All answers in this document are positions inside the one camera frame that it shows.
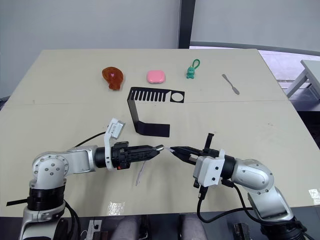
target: table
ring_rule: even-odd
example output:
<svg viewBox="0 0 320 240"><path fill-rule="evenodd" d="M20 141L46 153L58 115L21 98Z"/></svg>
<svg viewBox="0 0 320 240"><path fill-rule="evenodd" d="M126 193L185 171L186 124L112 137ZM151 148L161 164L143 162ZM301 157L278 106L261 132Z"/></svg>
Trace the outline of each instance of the table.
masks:
<svg viewBox="0 0 320 240"><path fill-rule="evenodd" d="M311 92L317 100L320 100L320 61L301 60L301 64L304 66L304 70L285 90L285 94L290 98L309 79Z"/></svg>
<svg viewBox="0 0 320 240"><path fill-rule="evenodd" d="M201 64L195 79L186 79L196 58ZM102 78L109 66L124 73L120 91L109 90ZM165 72L166 82L150 85L147 71L156 69ZM127 105L130 87L185 91L184 103L137 103L144 121L171 125L169 138L135 132ZM320 151L257 50L44 50L0 111L0 216L22 216L24 204L5 204L28 196L32 161L39 153L65 151L104 131L112 117L126 122L119 141L131 146L201 149L207 134L215 133L212 148L267 165L291 207L313 205L308 190L319 187ZM102 137L88 142L103 144ZM121 215L196 211L192 165L162 151L146 163L136 187L141 166L68 176L65 199L81 217L110 215L112 206L122 207ZM240 206L236 191L220 185L209 189L201 210Z"/></svg>

